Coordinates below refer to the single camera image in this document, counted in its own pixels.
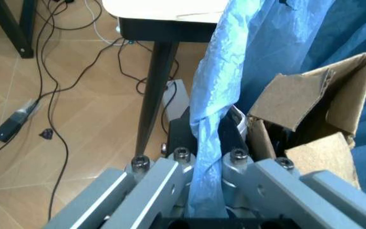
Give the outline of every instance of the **white table top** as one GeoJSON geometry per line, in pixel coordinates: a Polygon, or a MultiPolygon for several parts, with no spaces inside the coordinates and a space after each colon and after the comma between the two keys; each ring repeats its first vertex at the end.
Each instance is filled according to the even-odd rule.
{"type": "Polygon", "coordinates": [[[228,0],[102,0],[122,18],[217,23],[228,0]]]}

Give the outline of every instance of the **tiled floor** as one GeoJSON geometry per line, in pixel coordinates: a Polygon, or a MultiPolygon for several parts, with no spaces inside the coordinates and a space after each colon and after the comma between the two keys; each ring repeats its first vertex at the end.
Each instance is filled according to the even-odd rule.
{"type": "MultiPolygon", "coordinates": [[[[20,11],[19,2],[8,1],[16,16],[20,11]]],[[[98,12],[93,1],[89,0],[89,3],[98,12]]],[[[91,15],[82,0],[69,5],[69,9],[57,17],[59,25],[68,27],[90,20],[91,15]]],[[[115,23],[103,11],[98,30],[104,37],[113,39],[119,36],[114,31],[115,23]]],[[[36,31],[40,27],[41,21],[37,17],[36,31]]],[[[82,31],[62,31],[55,34],[46,63],[65,87],[105,45],[97,39],[92,27],[82,31]]],[[[179,46],[177,78],[183,78],[188,92],[205,48],[206,44],[197,43],[181,43],[179,46]]],[[[103,53],[80,83],[71,91],[61,93],[56,101],[53,119],[69,144],[70,159],[57,190],[54,213],[105,168],[122,169],[133,156],[142,97],[135,92],[135,82],[120,74],[117,51],[118,47],[112,47],[103,53]]],[[[150,53],[138,45],[129,45],[123,51],[123,67],[137,77],[146,76],[149,60],[150,53]]],[[[36,60],[21,59],[0,28],[0,123],[35,98],[39,85],[36,60]]],[[[44,91],[52,88],[53,83],[44,75],[44,91]]],[[[42,101],[35,116],[0,151],[0,228],[40,228],[47,221],[51,190],[65,154],[56,136],[52,140],[38,136],[49,127],[47,102],[47,99],[42,101]]],[[[152,159],[159,157],[160,144],[164,141],[166,135],[158,118],[146,154],[152,159]]]]}

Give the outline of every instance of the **gray metal part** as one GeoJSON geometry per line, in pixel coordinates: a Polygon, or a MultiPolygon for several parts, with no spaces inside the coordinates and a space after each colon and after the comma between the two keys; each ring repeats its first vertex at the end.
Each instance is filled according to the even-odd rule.
{"type": "Polygon", "coordinates": [[[109,168],[66,205],[44,228],[97,228],[105,216],[115,211],[134,185],[132,175],[109,168]]]}
{"type": "MultiPolygon", "coordinates": [[[[169,160],[173,160],[173,154],[170,154],[167,157],[169,160]]],[[[190,154],[190,161],[188,163],[179,163],[183,169],[183,176],[184,176],[184,188],[182,193],[180,194],[179,198],[176,201],[176,205],[180,207],[185,207],[187,203],[187,199],[189,198],[189,190],[190,190],[190,183],[193,178],[193,170],[194,165],[196,164],[196,156],[194,154],[190,154]]]]}
{"type": "Polygon", "coordinates": [[[336,208],[366,228],[366,194],[329,171],[304,175],[300,180],[336,208]]]}
{"type": "Polygon", "coordinates": [[[102,228],[149,228],[158,213],[170,215],[184,185],[181,166],[159,158],[102,228]]]}
{"type": "Polygon", "coordinates": [[[233,183],[258,217],[284,216],[310,229],[361,228],[271,159],[250,164],[243,175],[234,176],[233,183]]]}
{"type": "Polygon", "coordinates": [[[252,164],[252,159],[248,156],[245,163],[234,164],[231,161],[230,154],[223,156],[222,182],[223,196],[225,204],[232,208],[249,208],[247,197],[236,185],[232,183],[233,177],[243,174],[248,166],[252,164]]]}
{"type": "MultiPolygon", "coordinates": [[[[154,161],[152,161],[151,159],[149,159],[149,169],[151,169],[154,165],[154,161]]],[[[142,178],[146,175],[146,173],[142,173],[142,172],[134,172],[132,169],[132,165],[130,163],[128,163],[124,169],[125,172],[127,172],[128,174],[132,174],[133,177],[135,178],[135,182],[139,183],[142,178]]]]}

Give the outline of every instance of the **cardboard box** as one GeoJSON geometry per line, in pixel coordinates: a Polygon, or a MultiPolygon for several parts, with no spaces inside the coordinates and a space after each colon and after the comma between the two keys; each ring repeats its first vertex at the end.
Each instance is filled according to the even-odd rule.
{"type": "Polygon", "coordinates": [[[278,74],[248,112],[250,152],[255,160],[285,154],[302,174],[328,169],[359,187],[350,149],[365,98],[366,53],[278,74]]]}

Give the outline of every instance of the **black metal frame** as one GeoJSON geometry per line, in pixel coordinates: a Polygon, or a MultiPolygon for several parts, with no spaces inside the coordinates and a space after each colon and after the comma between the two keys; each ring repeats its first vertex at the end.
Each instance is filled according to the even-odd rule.
{"type": "Polygon", "coordinates": [[[19,23],[5,0],[0,0],[0,26],[22,58],[33,58],[32,37],[37,0],[23,0],[19,23]]]}
{"type": "Polygon", "coordinates": [[[216,24],[128,18],[118,22],[124,38],[155,42],[136,139],[135,156],[139,157],[151,135],[179,42],[209,42],[216,24]]]}

